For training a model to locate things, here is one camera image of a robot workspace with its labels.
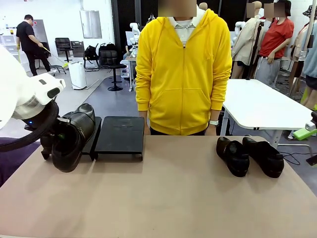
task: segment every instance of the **shirt collar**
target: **shirt collar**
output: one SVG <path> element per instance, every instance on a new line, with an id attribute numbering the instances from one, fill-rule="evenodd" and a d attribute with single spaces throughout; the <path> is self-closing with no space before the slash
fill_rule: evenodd
<path id="1" fill-rule="evenodd" d="M 198 6 L 197 6 L 197 16 L 194 16 L 191 23 L 189 24 L 189 26 L 194 26 L 194 27 L 197 27 L 199 22 L 202 20 L 203 16 L 205 14 L 205 11 L 200 9 Z M 176 26 L 180 26 L 174 19 L 174 17 L 168 17 L 169 19 L 169 22 L 170 24 L 176 28 Z"/>

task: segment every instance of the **zipper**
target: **zipper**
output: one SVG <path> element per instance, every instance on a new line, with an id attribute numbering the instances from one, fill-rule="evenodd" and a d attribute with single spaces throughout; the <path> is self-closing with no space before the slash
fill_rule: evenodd
<path id="1" fill-rule="evenodd" d="M 183 110 L 184 110 L 184 78 L 185 78 L 185 52 L 186 52 L 186 45 L 183 46 L 183 77 L 182 77 L 182 109 L 180 113 L 180 120 L 179 120 L 179 135 L 182 135 L 182 118 L 183 118 Z"/>

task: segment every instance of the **purple fabric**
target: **purple fabric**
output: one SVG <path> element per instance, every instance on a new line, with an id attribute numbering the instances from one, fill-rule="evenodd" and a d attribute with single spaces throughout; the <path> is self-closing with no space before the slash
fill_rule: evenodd
<path id="1" fill-rule="evenodd" d="M 14 138 L 0 138 L 0 144 L 12 142 Z M 0 152 L 0 187 L 40 146 L 39 142 L 9 152 Z"/>

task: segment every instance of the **white collared shirt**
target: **white collared shirt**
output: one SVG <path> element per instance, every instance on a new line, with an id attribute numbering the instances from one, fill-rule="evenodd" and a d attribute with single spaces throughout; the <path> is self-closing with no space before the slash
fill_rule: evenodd
<path id="1" fill-rule="evenodd" d="M 175 21 L 174 17 L 169 17 L 169 21 L 174 27 L 179 39 L 186 46 L 186 43 L 193 33 L 194 29 L 198 26 L 199 22 L 202 20 L 205 11 L 197 6 L 197 16 L 193 17 L 191 20 L 186 21 Z"/>

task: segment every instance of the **hand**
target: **hand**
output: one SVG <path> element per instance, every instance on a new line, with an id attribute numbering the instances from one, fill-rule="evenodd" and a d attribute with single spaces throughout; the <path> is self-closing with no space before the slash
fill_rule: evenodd
<path id="1" fill-rule="evenodd" d="M 144 126 L 144 135 L 151 135 L 151 131 L 150 131 L 148 125 Z"/>
<path id="2" fill-rule="evenodd" d="M 267 63 L 268 63 L 268 64 L 273 63 L 274 58 L 275 58 L 275 53 L 274 53 L 274 52 L 271 52 L 271 54 L 269 54 L 268 57 L 267 57 Z"/>
<path id="3" fill-rule="evenodd" d="M 205 135 L 217 136 L 216 127 L 214 125 L 209 125 L 205 132 Z"/>

